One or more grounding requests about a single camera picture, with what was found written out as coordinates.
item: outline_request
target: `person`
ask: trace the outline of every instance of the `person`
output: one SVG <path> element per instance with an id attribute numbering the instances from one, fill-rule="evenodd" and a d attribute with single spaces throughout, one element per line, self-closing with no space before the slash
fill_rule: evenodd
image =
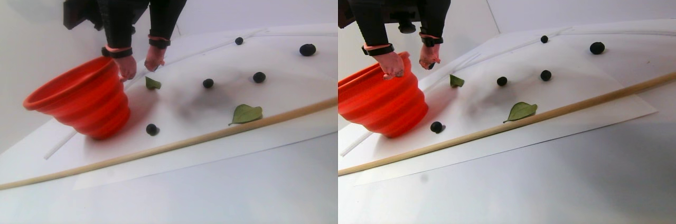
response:
<path id="1" fill-rule="evenodd" d="M 176 21 L 187 0 L 97 0 L 106 32 L 106 47 L 101 52 L 111 57 L 120 69 L 120 80 L 133 79 L 137 63 L 132 56 L 131 35 L 133 24 L 150 8 L 151 28 L 148 35 L 150 47 L 145 58 L 145 68 L 154 72 L 164 65 L 164 53 L 171 45 Z"/>
<path id="2" fill-rule="evenodd" d="M 394 52 L 393 45 L 387 40 L 383 15 L 392 21 L 398 21 L 401 32 L 412 33 L 415 26 L 411 24 L 409 18 L 415 17 L 395 18 L 396 14 L 411 11 L 413 7 L 413 11 L 418 13 L 417 18 L 420 19 L 421 28 L 418 35 L 423 42 L 419 64 L 424 69 L 430 70 L 435 63 L 441 62 L 439 48 L 444 42 L 442 34 L 451 0 L 348 0 L 348 2 L 350 14 L 357 21 L 364 38 L 362 50 L 379 63 L 384 72 L 384 79 L 403 77 L 403 60 Z"/>

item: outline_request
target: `white paper sheet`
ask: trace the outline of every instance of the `white paper sheet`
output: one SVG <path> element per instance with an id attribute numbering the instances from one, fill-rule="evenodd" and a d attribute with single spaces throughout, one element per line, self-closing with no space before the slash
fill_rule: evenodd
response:
<path id="1" fill-rule="evenodd" d="M 331 33 L 334 28 L 309 25 L 287 29 L 293 30 L 291 34 L 307 31 L 316 34 L 322 31 Z M 227 127 L 239 104 L 261 106 L 266 117 L 335 97 L 336 36 L 288 36 L 288 30 L 278 29 L 282 31 L 263 31 L 265 35 L 248 38 L 243 45 L 226 45 L 211 52 L 167 63 L 166 67 L 160 67 L 157 72 L 147 75 L 162 82 L 159 90 L 146 89 L 144 80 L 133 82 L 125 91 L 130 99 L 132 115 L 117 135 L 104 141 L 95 141 L 77 134 L 46 161 L 43 159 L 44 154 L 60 137 L 71 132 L 69 127 L 50 121 L 0 155 L 0 183 L 72 169 L 215 132 Z M 219 35 L 223 41 L 237 37 L 234 35 L 228 38 L 219 33 L 214 35 Z M 193 39 L 183 44 L 179 41 L 174 44 L 177 46 L 174 51 L 198 51 L 214 45 L 213 38 Z M 317 47 L 313 57 L 299 54 L 299 47 L 305 43 L 313 43 Z M 169 62 L 181 55 L 184 54 L 167 53 L 166 59 Z M 267 76 L 261 84 L 251 79 L 258 71 Z M 207 78 L 215 82 L 211 89 L 202 86 L 202 81 Z M 171 154 L 174 158 L 164 158 L 165 154 L 153 156 L 152 159 L 161 165 L 149 161 L 148 165 L 139 162 L 139 166 L 112 166 L 106 169 L 106 175 L 83 175 L 76 188 L 138 178 L 216 161 L 219 156 L 228 158 L 318 137 L 337 130 L 335 114 L 335 109 L 328 109 L 270 128 L 251 130 L 176 150 L 183 154 Z M 145 133 L 149 123 L 159 127 L 158 135 Z M 278 133 L 271 132 L 272 128 L 277 128 Z"/>
<path id="2" fill-rule="evenodd" d="M 504 45 L 495 45 L 478 48 L 473 52 L 490 54 L 504 49 Z M 573 50 L 561 39 L 550 40 L 549 43 L 534 43 L 455 72 L 454 75 L 465 80 L 465 85 L 451 89 L 447 81 L 440 81 L 431 86 L 425 92 L 430 111 L 416 128 L 396 139 L 387 139 L 377 133 L 372 135 L 340 159 L 340 169 L 500 125 L 507 119 L 512 105 L 519 101 L 538 104 L 538 112 L 542 113 L 623 87 L 587 62 L 585 55 L 591 54 L 588 50 Z M 551 81 L 539 79 L 543 70 L 551 71 Z M 501 76 L 509 80 L 505 87 L 499 87 L 495 82 Z M 363 171 L 357 185 L 436 169 L 654 112 L 656 110 L 652 106 L 636 96 L 630 96 L 510 132 Z M 429 125 L 434 121 L 444 123 L 446 130 L 438 135 L 432 133 Z"/>

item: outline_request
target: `pink band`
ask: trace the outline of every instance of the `pink band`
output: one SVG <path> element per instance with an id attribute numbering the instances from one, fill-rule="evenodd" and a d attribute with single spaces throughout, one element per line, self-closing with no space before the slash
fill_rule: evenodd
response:
<path id="1" fill-rule="evenodd" d="M 151 40 L 156 40 L 156 41 L 159 41 L 159 40 L 169 41 L 167 38 L 161 38 L 160 36 L 148 35 L 148 38 L 150 38 Z"/>
<path id="2" fill-rule="evenodd" d="M 418 35 L 420 35 L 421 38 L 434 38 L 435 40 L 438 40 L 438 38 L 436 36 L 426 35 L 426 34 L 423 34 L 422 32 L 418 33 Z"/>
<path id="3" fill-rule="evenodd" d="M 385 48 L 387 46 L 389 46 L 389 43 L 384 44 L 384 45 L 375 45 L 375 46 L 368 46 L 364 43 L 364 50 L 376 50 L 376 49 L 379 49 L 379 48 Z"/>
<path id="4" fill-rule="evenodd" d="M 114 52 L 123 52 L 123 51 L 129 50 L 129 49 L 131 49 L 131 47 L 127 47 L 127 48 L 111 48 L 110 46 L 108 46 L 108 45 L 106 44 L 106 50 L 108 50 L 108 52 L 113 52 L 113 53 L 114 53 Z"/>

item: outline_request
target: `hand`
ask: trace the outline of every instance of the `hand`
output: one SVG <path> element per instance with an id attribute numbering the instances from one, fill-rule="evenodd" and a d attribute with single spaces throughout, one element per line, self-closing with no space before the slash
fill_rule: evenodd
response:
<path id="1" fill-rule="evenodd" d="M 383 55 L 374 55 L 384 72 L 383 79 L 389 80 L 394 77 L 403 77 L 403 59 L 396 52 Z"/>
<path id="2" fill-rule="evenodd" d="M 432 63 L 441 63 L 442 61 L 439 59 L 439 44 L 435 44 L 433 47 L 427 47 L 425 45 L 422 45 L 422 49 L 420 49 L 420 65 L 423 67 L 425 70 L 430 70 L 432 69 Z"/>
<path id="3" fill-rule="evenodd" d="M 164 52 L 166 52 L 166 50 L 167 49 L 160 50 L 160 48 L 150 45 L 150 48 L 148 48 L 148 55 L 145 57 L 145 68 L 150 72 L 154 72 L 160 65 L 164 65 Z"/>
<path id="4" fill-rule="evenodd" d="M 133 79 L 136 75 L 136 60 L 131 55 L 124 58 L 114 58 L 115 64 L 120 69 L 120 81 L 125 82 L 128 79 Z"/>

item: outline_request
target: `white table surface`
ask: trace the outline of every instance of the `white table surface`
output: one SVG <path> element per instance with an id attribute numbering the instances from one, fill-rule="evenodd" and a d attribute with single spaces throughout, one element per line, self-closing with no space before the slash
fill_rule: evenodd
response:
<path id="1" fill-rule="evenodd" d="M 337 133 L 135 180 L 0 191 L 0 223 L 334 223 Z"/>
<path id="2" fill-rule="evenodd" d="M 623 86 L 676 70 L 673 36 L 560 38 L 604 41 L 594 64 Z M 341 176 L 340 222 L 674 223 L 676 82 L 639 96 L 659 112 L 393 180 Z"/>

